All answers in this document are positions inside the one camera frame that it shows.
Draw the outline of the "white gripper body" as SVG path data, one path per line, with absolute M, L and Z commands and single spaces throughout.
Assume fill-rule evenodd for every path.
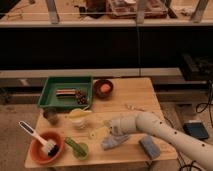
M 137 132 L 136 117 L 123 116 L 112 118 L 104 122 L 109 132 L 114 136 L 133 134 Z

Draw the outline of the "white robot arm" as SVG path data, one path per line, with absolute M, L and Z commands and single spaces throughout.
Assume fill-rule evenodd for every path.
M 146 133 L 160 138 L 194 159 L 206 171 L 213 171 L 213 145 L 172 128 L 153 112 L 137 111 L 127 116 L 111 118 L 106 125 L 114 136 Z

